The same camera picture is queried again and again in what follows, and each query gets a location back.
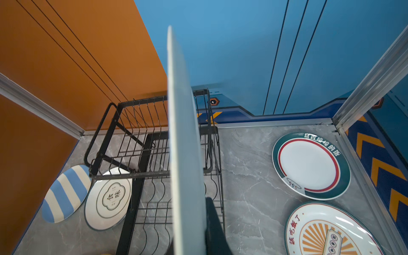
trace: printed chinese characters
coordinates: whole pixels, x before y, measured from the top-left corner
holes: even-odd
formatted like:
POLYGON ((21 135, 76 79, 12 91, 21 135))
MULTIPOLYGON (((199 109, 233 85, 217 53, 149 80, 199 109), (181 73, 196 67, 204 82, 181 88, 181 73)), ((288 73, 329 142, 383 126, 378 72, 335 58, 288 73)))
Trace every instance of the printed chinese characters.
POLYGON ((125 187, 120 185, 118 182, 113 183, 105 195, 103 196, 102 204, 108 209, 115 209, 125 194, 125 187))
MULTIPOLYGON (((300 221, 298 215, 295 216, 295 219, 297 219, 298 222, 300 221)), ((289 228, 289 234, 290 234, 290 235, 293 235, 293 234, 295 233, 295 229, 296 229, 296 226, 297 226, 297 222, 295 222, 295 220, 292 220, 292 222, 290 223, 290 225, 292 226, 293 229, 292 229, 292 228, 289 228)), ((293 239, 293 237, 289 237, 289 243, 290 243, 291 245, 294 245, 294 244, 295 244, 295 240, 293 239)))
MULTIPOLYGON (((314 141, 317 141, 318 143, 323 144, 324 146, 328 146, 330 144, 329 141, 323 140, 323 138, 318 137, 317 135, 314 134, 310 134, 310 133, 305 133, 304 138, 309 138, 312 139, 314 141)), ((330 151, 333 152, 333 154, 337 157, 338 155, 341 154, 341 152, 339 150, 336 149, 336 147, 333 144, 330 144, 329 147, 327 147, 330 151)))

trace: aluminum frame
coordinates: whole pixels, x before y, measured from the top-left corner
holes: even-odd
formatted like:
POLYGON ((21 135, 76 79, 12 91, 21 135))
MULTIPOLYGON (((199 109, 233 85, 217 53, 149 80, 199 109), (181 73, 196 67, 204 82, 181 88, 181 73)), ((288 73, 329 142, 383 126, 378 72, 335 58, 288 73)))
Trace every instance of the aluminum frame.
POLYGON ((0 94, 76 139, 80 139, 85 132, 80 126, 2 73, 0 73, 0 94))
POLYGON ((349 129, 407 74, 408 26, 336 112, 336 128, 349 129))

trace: orange panel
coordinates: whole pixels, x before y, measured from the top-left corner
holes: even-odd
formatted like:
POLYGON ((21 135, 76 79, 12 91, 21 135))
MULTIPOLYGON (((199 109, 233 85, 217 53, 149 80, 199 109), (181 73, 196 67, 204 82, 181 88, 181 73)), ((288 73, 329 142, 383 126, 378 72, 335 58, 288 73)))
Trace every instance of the orange panel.
POLYGON ((110 101, 166 92, 132 0, 3 0, 0 33, 0 72, 85 130, 110 101))
POLYGON ((0 254, 11 254, 77 140, 0 95, 0 254))

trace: plate with red ring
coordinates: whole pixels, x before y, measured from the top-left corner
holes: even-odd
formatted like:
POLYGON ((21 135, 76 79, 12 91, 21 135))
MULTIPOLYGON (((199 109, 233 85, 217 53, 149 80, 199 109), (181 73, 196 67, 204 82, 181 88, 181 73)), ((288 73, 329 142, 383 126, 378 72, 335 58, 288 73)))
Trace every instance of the plate with red ring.
POLYGON ((282 136, 273 147, 273 165, 284 183, 315 200, 341 196, 350 185, 343 153, 324 137, 306 132, 282 136))

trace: wire dish rack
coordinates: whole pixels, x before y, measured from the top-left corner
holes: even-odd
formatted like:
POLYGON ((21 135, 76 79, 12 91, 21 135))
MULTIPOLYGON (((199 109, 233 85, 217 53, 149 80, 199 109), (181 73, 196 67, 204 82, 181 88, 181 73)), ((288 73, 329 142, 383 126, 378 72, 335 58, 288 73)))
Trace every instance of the wire dish rack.
MULTIPOLYGON (((218 129, 208 89, 193 92, 200 132, 204 186, 225 229, 218 129)), ((167 96, 109 104, 85 153, 95 180, 132 178, 132 196, 116 254, 165 254, 173 236, 167 96), (102 143, 109 111, 114 115, 102 143), (91 150, 98 148, 96 157, 91 150), (119 167, 120 174, 110 169, 119 167)))

